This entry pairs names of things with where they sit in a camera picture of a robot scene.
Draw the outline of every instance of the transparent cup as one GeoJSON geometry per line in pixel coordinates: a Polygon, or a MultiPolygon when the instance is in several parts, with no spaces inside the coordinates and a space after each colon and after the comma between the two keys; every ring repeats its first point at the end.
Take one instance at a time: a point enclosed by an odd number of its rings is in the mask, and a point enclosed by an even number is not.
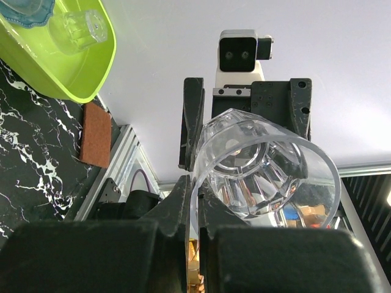
{"type": "Polygon", "coordinates": [[[202,129],[192,174],[191,222],[204,181],[252,226],[327,227],[340,179],[316,145],[261,116],[229,109],[202,129]]]}
{"type": "Polygon", "coordinates": [[[49,19],[53,42],[66,55],[74,55],[108,39],[104,18],[96,10],[67,12],[49,19]]]}

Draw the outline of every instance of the white tabletop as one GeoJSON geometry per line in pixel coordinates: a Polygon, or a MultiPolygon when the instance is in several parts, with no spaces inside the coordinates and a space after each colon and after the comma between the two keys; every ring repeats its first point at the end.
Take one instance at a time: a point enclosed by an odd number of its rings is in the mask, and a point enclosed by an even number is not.
{"type": "Polygon", "coordinates": [[[175,181],[183,80],[205,79],[210,118],[224,29],[275,39],[266,80],[311,78],[312,141],[338,165],[391,161],[391,1],[103,0],[117,54],[100,94],[175,181]]]}

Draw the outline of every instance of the brown sponge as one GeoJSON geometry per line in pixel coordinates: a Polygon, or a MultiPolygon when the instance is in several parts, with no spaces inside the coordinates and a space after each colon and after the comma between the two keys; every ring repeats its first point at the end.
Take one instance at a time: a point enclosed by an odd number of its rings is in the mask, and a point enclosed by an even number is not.
{"type": "Polygon", "coordinates": [[[110,164],[111,118],[93,102],[84,105],[80,161],[107,168],[110,164]]]}

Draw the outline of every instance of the green plastic basin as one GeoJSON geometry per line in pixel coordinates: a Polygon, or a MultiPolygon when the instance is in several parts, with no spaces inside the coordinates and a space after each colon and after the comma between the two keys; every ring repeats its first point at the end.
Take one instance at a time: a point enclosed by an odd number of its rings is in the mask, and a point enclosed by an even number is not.
{"type": "Polygon", "coordinates": [[[108,25],[108,40],[73,56],[60,52],[47,26],[25,29],[0,14],[0,58],[34,90],[55,99],[88,103],[101,89],[114,60],[116,40],[100,0],[56,0],[54,14],[96,9],[108,25]]]}

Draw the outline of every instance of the camera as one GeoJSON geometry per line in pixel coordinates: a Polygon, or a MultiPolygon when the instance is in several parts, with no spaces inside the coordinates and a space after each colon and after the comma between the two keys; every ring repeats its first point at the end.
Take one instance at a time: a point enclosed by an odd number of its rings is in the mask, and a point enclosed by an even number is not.
{"type": "Polygon", "coordinates": [[[272,43],[270,36],[258,38],[252,29],[223,31],[217,51],[216,87],[265,80],[259,60],[271,58],[272,43]]]}

